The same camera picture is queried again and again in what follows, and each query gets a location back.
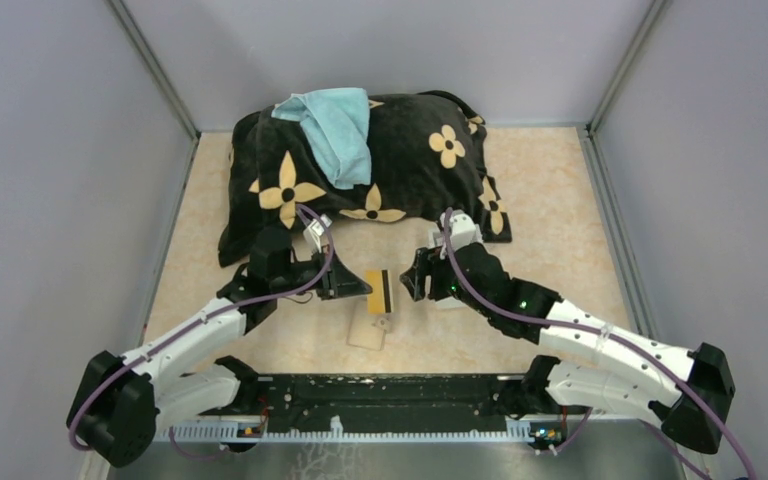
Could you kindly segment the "stack of credit cards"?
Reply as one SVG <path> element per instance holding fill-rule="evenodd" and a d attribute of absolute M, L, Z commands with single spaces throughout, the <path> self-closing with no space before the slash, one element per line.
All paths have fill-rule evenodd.
<path fill-rule="evenodd" d="M 390 275 L 387 269 L 367 270 L 364 280 L 372 291 L 367 295 L 367 311 L 372 315 L 386 315 L 393 310 Z"/>

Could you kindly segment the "white plastic tray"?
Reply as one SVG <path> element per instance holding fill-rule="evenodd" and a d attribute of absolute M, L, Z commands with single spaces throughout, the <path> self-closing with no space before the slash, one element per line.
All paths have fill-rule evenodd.
<path fill-rule="evenodd" d="M 439 252 L 440 249 L 445 248 L 443 232 L 439 229 L 431 229 L 428 233 L 427 246 L 432 250 L 428 299 L 439 310 L 465 308 L 466 305 L 454 297 L 454 291 L 458 286 L 457 277 L 449 260 Z"/>

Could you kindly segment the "beige card holder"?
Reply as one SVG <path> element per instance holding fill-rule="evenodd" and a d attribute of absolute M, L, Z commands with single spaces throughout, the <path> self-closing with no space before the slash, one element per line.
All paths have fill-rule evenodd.
<path fill-rule="evenodd" d="M 385 306 L 367 302 L 352 319 L 346 343 L 351 347 L 380 351 L 391 330 L 390 312 Z"/>

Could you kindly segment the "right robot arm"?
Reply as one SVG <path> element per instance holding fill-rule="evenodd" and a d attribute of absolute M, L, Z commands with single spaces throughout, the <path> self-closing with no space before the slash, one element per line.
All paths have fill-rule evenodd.
<path fill-rule="evenodd" d="M 552 289 L 511 276 L 480 243 L 452 259 L 440 247 L 422 247 L 399 280 L 415 301 L 455 300 L 507 337 L 568 355 L 533 359 L 521 381 L 532 410 L 602 410 L 641 420 L 698 453 L 718 452 L 735 396 L 721 349 L 670 346 L 604 322 Z"/>

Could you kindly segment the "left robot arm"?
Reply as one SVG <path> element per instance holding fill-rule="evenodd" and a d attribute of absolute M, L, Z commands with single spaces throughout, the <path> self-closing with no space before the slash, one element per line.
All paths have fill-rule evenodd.
<path fill-rule="evenodd" d="M 252 411 L 260 388 L 231 361 L 201 372 L 191 367 L 250 333 L 283 298 L 312 292 L 332 300 L 373 291 L 339 259 L 328 219 L 312 220 L 304 236 L 311 257 L 299 260 L 288 231 L 261 231 L 248 261 L 192 317 L 123 354 L 104 350 L 92 357 L 67 415 L 71 446 L 123 467 L 160 430 L 226 406 L 237 414 Z"/>

